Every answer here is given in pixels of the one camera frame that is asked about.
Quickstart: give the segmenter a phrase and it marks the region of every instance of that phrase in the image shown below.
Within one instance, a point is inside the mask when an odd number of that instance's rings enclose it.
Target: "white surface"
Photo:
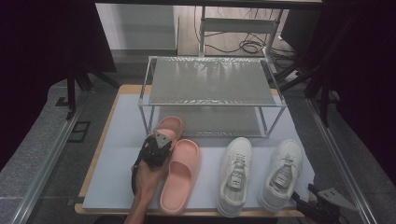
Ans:
[[[110,49],[176,49],[172,6],[96,4]]]
[[[102,152],[85,197],[84,209],[128,210],[134,195],[131,189],[131,166],[146,138],[137,106],[138,95],[121,94],[114,111]],[[251,178],[244,208],[259,208],[257,195],[269,170],[270,158],[277,145],[290,138],[301,144],[290,112],[285,110],[269,139],[249,139],[253,146]],[[201,149],[201,170],[195,183],[187,209],[216,208],[219,188],[220,158],[233,138],[192,138]],[[304,154],[304,165],[297,182],[296,192],[307,201],[308,183],[313,183],[314,171]],[[158,209],[162,185],[149,208]]]

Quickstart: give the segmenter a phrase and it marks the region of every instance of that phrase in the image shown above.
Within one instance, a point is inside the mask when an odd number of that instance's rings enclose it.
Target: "black curtain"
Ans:
[[[39,116],[50,86],[67,78],[72,66],[116,69],[89,1],[2,1],[0,43],[3,168]]]
[[[332,58],[337,109],[396,184],[396,6],[367,1]]]

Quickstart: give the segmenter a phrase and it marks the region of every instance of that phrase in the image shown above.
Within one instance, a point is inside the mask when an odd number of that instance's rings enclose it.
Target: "gray floor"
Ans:
[[[193,11],[193,8],[188,7],[182,8],[179,13],[189,14],[191,11]],[[220,12],[225,16],[226,13],[222,9]],[[197,53],[197,43],[192,46],[186,44],[189,42],[189,37],[195,38],[188,27],[191,28],[191,25],[180,24],[179,40],[184,44],[179,45],[179,55],[196,55]],[[183,29],[189,35],[183,35]],[[280,41],[276,42],[276,46],[289,48]],[[215,55],[218,52],[209,51],[207,54]],[[135,56],[127,63],[125,59],[117,58],[115,55],[115,62],[118,73],[109,74],[112,78],[120,83],[142,83],[146,71],[147,57]],[[93,87],[88,92],[87,104],[78,118],[78,121],[90,122],[88,133],[83,142],[67,142],[64,145],[62,154],[53,168],[47,185],[44,187],[32,215],[27,221],[28,223],[93,223],[97,218],[97,216],[78,215],[74,211],[74,202],[90,166],[92,155],[105,126],[117,90],[101,79],[91,78]],[[319,131],[319,126],[311,113],[309,103],[303,96],[305,85],[306,83],[301,83],[285,91],[284,94],[295,128],[304,144],[307,157],[316,172],[315,184],[320,189],[335,188],[353,202],[353,197],[340,176],[332,154]],[[0,223],[8,223],[13,217],[26,190],[29,189],[31,181],[35,178],[37,171],[40,170],[40,166],[51,149],[54,139],[65,125],[67,107],[54,106],[59,97],[66,96],[65,87],[65,81],[63,81],[49,90],[48,102],[43,108],[42,114],[21,143],[14,157],[0,174]],[[370,204],[377,223],[394,223],[396,220],[396,190],[394,185],[389,181],[370,151],[342,120],[335,109],[335,105],[330,105],[329,123],[329,131],[332,133],[337,146],[339,146],[348,168],[361,187],[364,197]],[[69,139],[80,137],[79,133],[72,133]],[[359,213],[343,210],[343,214],[347,216],[350,223],[362,223]],[[158,222],[155,217],[150,220],[151,223]],[[162,223],[172,221],[175,221],[175,219],[170,217],[161,219]],[[266,219],[258,218],[237,218],[233,220],[226,218],[183,219],[185,223],[266,223],[266,221]],[[283,218],[277,223],[298,223],[298,221],[295,218]]]

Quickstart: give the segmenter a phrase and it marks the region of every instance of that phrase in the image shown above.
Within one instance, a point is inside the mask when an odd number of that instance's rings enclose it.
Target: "floor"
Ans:
[[[221,14],[223,17],[229,15],[244,17],[245,15],[249,16],[250,13],[240,9],[227,10],[228,8],[212,8],[208,15],[218,16]],[[177,9],[177,13],[180,18],[184,18],[184,20],[181,20],[183,22],[180,23],[179,27],[178,54],[196,55],[198,42],[194,42],[196,40],[193,29],[194,7],[180,7]],[[273,18],[276,12],[271,13],[270,9],[266,9],[258,14],[266,18],[271,14]],[[231,50],[234,46],[238,46],[239,41],[245,37],[246,35],[217,35],[213,36],[213,40],[208,40],[206,43]],[[286,43],[279,39],[276,39],[275,47],[290,49]],[[224,54],[211,48],[206,50],[206,55]],[[249,54],[240,50],[233,55],[247,56]],[[146,72],[147,57],[135,56],[128,63],[125,62],[125,59],[118,58],[116,55],[114,59],[118,73],[109,74],[112,78],[124,84],[142,83],[142,78]],[[279,62],[278,69],[282,69],[290,62],[282,61],[282,63]],[[89,92],[80,92],[79,89],[76,89],[79,100],[87,98],[86,104],[80,108],[77,122],[79,124],[89,123],[88,131],[86,135],[74,132],[68,136],[68,141],[64,143],[47,184],[42,189],[31,215],[25,220],[27,223],[93,223],[97,219],[97,216],[77,214],[74,211],[74,203],[78,199],[79,190],[90,166],[92,155],[105,126],[117,90],[97,77],[91,76],[91,79],[93,86]],[[304,144],[307,157],[316,172],[315,184],[320,189],[335,188],[347,199],[356,202],[357,199],[351,192],[354,189],[350,189],[348,187],[350,184],[346,184],[345,179],[340,175],[340,168],[334,162],[334,155],[330,151],[331,146],[328,145],[320,126],[316,122],[315,114],[312,113],[311,103],[304,98],[305,85],[305,82],[300,83],[283,93],[297,133]],[[32,188],[32,180],[36,179],[37,172],[42,170],[41,164],[54,147],[54,139],[58,137],[65,125],[67,106],[56,106],[61,97],[66,97],[65,81],[50,88],[48,102],[40,117],[0,174],[0,223],[8,223],[14,217],[21,202],[26,199],[24,196],[27,190]],[[346,161],[347,169],[353,174],[353,178],[363,195],[363,201],[369,204],[370,211],[374,214],[376,221],[372,223],[394,223],[396,220],[395,186],[390,182],[370,151],[342,120],[335,109],[335,105],[329,107],[329,123],[330,128],[327,131],[331,133],[336,146]],[[342,209],[342,213],[349,223],[363,223],[361,215],[357,212]],[[174,223],[175,221],[183,223],[268,223],[270,220],[241,217],[234,219],[148,217],[147,223],[158,223],[160,221],[161,223]],[[300,221],[304,223],[303,219],[281,218],[277,223],[300,223]]]

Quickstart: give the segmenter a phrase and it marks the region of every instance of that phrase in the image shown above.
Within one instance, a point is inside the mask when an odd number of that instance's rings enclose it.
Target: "shoelace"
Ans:
[[[276,190],[287,190],[291,181],[291,166],[294,163],[295,158],[289,154],[286,155],[285,164],[274,174],[271,185]]]
[[[245,170],[247,169],[245,159],[245,155],[241,155],[238,153],[235,154],[235,160],[233,162],[233,172],[231,173],[231,176],[227,183],[228,186],[234,189],[241,189],[244,186],[243,176],[246,175]]]

